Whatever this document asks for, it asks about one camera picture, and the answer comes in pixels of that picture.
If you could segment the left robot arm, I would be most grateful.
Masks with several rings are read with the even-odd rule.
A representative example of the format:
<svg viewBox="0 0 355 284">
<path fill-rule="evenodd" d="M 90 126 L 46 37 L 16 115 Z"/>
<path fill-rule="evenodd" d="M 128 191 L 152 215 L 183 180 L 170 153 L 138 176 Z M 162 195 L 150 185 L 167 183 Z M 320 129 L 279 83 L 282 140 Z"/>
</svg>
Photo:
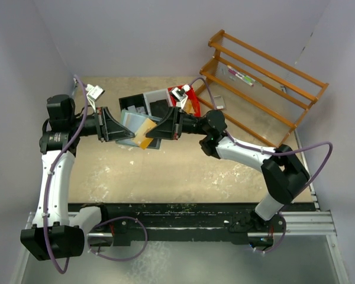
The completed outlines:
<svg viewBox="0 0 355 284">
<path fill-rule="evenodd" d="M 87 205 L 69 217 L 70 175 L 78 143 L 82 136 L 95 135 L 99 141 L 109 142 L 133 138 L 134 133 L 116 121 L 107 107 L 98 107 L 92 115 L 87 111 L 78 117 L 69 95 L 47 99 L 49 118 L 39 141 L 43 167 L 40 198 L 31 228 L 20 235 L 23 246 L 39 261 L 80 256 L 90 230 L 103 232 L 110 224 L 104 205 Z"/>
</svg>

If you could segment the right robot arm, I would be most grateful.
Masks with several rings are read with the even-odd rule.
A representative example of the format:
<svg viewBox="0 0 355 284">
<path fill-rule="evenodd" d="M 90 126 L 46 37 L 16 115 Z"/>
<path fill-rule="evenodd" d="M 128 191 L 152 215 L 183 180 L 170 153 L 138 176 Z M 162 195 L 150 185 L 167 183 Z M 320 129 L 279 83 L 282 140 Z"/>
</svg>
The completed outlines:
<svg viewBox="0 0 355 284">
<path fill-rule="evenodd" d="M 262 147 L 233 138 L 227 132 L 225 116 L 220 110 L 195 117 L 171 107 L 165 117 L 146 132 L 146 137 L 177 140 L 183 133 L 203 135 L 199 144 L 207 156 L 241 163 L 263 175 L 267 194 L 251 217 L 252 227 L 257 231 L 266 231 L 274 215 L 290 204 L 309 181 L 309 173 L 289 146 Z"/>
</svg>

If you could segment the orange card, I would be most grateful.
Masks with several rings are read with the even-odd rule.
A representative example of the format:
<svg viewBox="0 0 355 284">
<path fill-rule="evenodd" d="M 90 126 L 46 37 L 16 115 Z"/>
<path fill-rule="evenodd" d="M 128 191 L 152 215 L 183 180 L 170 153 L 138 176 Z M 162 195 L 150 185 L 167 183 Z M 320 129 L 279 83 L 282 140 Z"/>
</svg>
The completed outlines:
<svg viewBox="0 0 355 284">
<path fill-rule="evenodd" d="M 156 126 L 156 123 L 149 118 L 140 125 L 138 130 L 135 132 L 135 136 L 132 139 L 133 143 L 139 148 L 145 150 L 150 143 L 153 141 L 152 138 L 147 138 L 146 134 Z"/>
</svg>

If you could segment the green card holder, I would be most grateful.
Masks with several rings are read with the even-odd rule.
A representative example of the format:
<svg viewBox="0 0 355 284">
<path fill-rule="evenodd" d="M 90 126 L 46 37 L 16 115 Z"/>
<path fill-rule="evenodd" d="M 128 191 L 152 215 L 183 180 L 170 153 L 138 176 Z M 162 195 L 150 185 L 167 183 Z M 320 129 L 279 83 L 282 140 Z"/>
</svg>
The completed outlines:
<svg viewBox="0 0 355 284">
<path fill-rule="evenodd" d="M 121 121 L 120 123 L 128 128 L 131 132 L 134 134 L 136 131 L 141 127 L 142 123 L 149 118 L 155 123 L 158 123 L 161 118 L 155 117 L 155 116 L 150 116 L 150 115 L 145 115 L 145 114 L 138 114 L 138 113 L 133 113 L 128 110 L 123 109 L 121 111 Z M 161 139 L 154 139 L 152 142 L 148 145 L 147 149 L 160 149 L 161 146 Z M 128 138 L 125 140 L 120 140 L 116 141 L 117 144 L 122 144 L 126 146 L 131 146 L 131 147 L 138 147 L 135 142 L 133 142 L 132 138 Z"/>
</svg>

